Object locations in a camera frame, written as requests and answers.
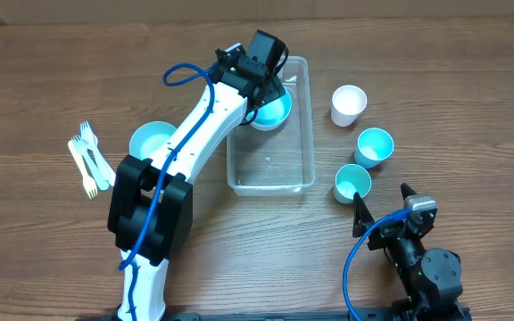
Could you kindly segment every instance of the white plastic fork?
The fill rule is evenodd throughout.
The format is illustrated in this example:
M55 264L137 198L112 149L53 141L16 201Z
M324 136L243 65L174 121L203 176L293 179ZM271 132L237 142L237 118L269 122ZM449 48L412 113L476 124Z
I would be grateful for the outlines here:
M86 120L80 123L80 135L82 136L82 139L87 142L88 148L95 155L96 166L98 167L102 177L106 179L110 185L114 186L116 174L114 174L111 166L98 150L98 138L96 138L95 133L93 133L93 129Z
M90 158L90 155L88 154L87 143L85 143L79 135L73 136L71 140L75 145L77 152L79 152L79 154L81 154L85 159L85 162L88 165L88 169L90 169L90 173L93 175L93 179L95 180L96 185L98 185L98 188L101 191L106 191L108 187L110 187L110 184L108 184L108 182L103 179L95 162Z
M85 188L85 192L87 192L88 198L92 200L98 195L96 182L90 175L88 175L87 168L85 168L85 161L82 159L82 156L79 154L79 152L77 152L75 149L72 140L67 143L67 146L69 146L70 154L75 160L75 163L77 163L80 175L82 175L82 185Z

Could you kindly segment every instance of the fork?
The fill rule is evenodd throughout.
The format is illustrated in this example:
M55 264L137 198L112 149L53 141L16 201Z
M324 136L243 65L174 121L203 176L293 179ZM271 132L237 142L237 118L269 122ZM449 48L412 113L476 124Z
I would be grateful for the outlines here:
M80 171L80 175L82 175L82 185L85 187L87 196L92 200L98 195L96 182L90 175L88 175L87 168L85 168L85 161L82 159L82 156L79 154L79 152L75 150L75 146L72 143L72 140L67 143L67 146L69 146L70 154L72 155L72 158L75 159L77 167Z
M102 177L106 179L110 185L114 186L114 178L116 178L116 175L114 174L114 171L104 156L98 150L98 139L96 139L96 135L93 133L93 129L90 127L90 124L88 124L88 121L86 120L80 123L80 135L82 136L82 139L87 142L87 147L95 155L96 166L98 167Z
M100 172L98 171L98 167L93 162L93 159L90 158L90 155L88 154L87 143L85 143L79 135L73 136L71 141L75 145L77 152L79 152L79 154L81 154L87 162L88 169L90 169L90 173L93 175L98 188L101 191L106 191L108 187L110 187L110 184L108 184L108 182L103 179L103 177L100 175Z

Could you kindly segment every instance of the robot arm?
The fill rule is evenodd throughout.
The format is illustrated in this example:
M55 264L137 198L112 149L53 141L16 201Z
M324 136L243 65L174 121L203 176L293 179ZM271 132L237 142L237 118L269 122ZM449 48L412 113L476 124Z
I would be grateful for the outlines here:
M212 113L184 144L167 172L161 173L161 168L170 152L191 132L209 107L208 86L194 110L164 146L149 159L138 160L128 155L120 163L112 191L108 229L116 234L116 246L123 259L130 254L153 201L142 191L152 190L160 175L165 178L162 199L134 259L137 271L131 266L124 269L124 295L117 311L119 320L157 321L162 318L169 259L181 249L192 226L193 184L197 175L221 140L247 114L285 94L277 77L283 52L288 53L284 43L260 30L248 53L241 45L216 50L218 63L209 72L215 93Z

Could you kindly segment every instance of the teal cup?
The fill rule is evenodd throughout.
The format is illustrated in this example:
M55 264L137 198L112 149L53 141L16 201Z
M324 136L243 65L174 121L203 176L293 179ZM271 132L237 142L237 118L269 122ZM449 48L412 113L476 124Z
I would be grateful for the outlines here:
M358 136L354 160L365 169L371 169L392 155L394 140L384 129L368 128Z
M351 204L355 193L364 197L370 192L371 187L372 179L368 171L362 166L348 164L342 166L336 173L333 194L342 204Z
M142 125L130 138L130 155L143 160L166 144L176 128L165 121L152 121Z

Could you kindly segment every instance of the white cup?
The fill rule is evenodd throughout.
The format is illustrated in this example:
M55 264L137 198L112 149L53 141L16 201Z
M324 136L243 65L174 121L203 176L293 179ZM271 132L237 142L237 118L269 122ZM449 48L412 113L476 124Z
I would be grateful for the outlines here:
M345 85L332 94L330 118L340 127L349 126L366 108L368 98L357 86Z

